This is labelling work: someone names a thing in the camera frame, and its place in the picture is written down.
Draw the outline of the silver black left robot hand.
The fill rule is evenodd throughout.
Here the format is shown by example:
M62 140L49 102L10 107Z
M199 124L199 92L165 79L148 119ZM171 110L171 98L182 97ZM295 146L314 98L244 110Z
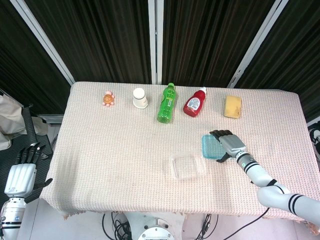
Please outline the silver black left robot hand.
M4 188L5 195L9 198L25 199L33 190L43 189L53 181L49 178L43 183L35 183L37 163L41 159L44 148L44 145L36 142L18 152L15 163L8 173Z

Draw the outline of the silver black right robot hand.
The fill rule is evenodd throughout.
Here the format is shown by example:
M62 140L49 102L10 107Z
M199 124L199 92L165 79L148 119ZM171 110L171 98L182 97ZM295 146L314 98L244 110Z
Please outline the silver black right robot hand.
M218 163L223 163L229 158L235 158L238 153L247 151L246 145L230 130L213 130L209 133L220 142L225 150L223 157L217 160Z

